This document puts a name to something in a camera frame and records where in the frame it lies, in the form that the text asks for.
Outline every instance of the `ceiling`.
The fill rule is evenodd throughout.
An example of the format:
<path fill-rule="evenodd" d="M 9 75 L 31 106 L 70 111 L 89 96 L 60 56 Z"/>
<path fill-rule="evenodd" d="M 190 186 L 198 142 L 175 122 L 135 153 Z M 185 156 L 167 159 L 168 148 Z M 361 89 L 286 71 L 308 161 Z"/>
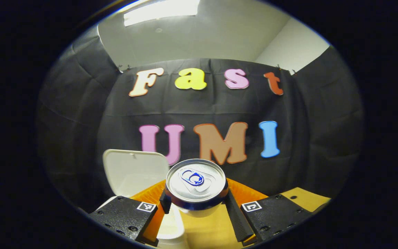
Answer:
<path fill-rule="evenodd" d="M 167 17 L 124 26 L 124 13 L 99 23 L 116 65 L 130 67 L 187 58 L 254 62 L 290 16 L 256 0 L 201 0 L 196 16 Z"/>

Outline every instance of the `brown letter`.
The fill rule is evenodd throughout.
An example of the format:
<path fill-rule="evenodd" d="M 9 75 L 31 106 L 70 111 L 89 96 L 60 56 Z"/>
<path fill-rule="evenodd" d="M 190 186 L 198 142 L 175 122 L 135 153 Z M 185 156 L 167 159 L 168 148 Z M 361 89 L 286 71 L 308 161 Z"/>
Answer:
<path fill-rule="evenodd" d="M 225 140 L 223 140 L 214 124 L 198 124 L 193 130 L 199 135 L 200 158 L 211 161 L 211 152 L 213 152 L 218 164 L 222 165 L 225 163 L 228 153 L 230 153 L 227 159 L 229 164 L 245 161 L 247 159 L 245 154 L 245 131 L 247 128 L 247 123 L 232 123 Z"/>

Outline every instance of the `can lid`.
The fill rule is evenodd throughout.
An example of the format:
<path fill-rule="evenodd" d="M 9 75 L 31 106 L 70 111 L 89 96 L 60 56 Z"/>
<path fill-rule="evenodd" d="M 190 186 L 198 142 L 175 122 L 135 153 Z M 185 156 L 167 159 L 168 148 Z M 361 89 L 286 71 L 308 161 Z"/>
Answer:
<path fill-rule="evenodd" d="M 185 202 L 206 202 L 221 193 L 224 171 L 205 159 L 188 159 L 174 165 L 167 174 L 168 190 Z"/>

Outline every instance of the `ceiling light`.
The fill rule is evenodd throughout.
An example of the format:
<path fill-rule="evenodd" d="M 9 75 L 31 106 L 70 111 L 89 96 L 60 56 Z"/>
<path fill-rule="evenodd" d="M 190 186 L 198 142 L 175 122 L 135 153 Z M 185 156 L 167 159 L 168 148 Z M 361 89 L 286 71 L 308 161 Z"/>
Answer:
<path fill-rule="evenodd" d="M 124 14 L 124 25 L 128 27 L 139 22 L 170 16 L 195 16 L 199 0 L 165 0 L 145 5 Z"/>

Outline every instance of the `white plastic lid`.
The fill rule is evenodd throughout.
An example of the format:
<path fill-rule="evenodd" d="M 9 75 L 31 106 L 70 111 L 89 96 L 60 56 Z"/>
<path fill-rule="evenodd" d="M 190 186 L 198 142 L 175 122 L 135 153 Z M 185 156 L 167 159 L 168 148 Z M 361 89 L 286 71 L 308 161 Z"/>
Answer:
<path fill-rule="evenodd" d="M 103 154 L 104 171 L 115 195 L 132 197 L 164 180 L 170 169 L 160 153 L 108 149 Z"/>

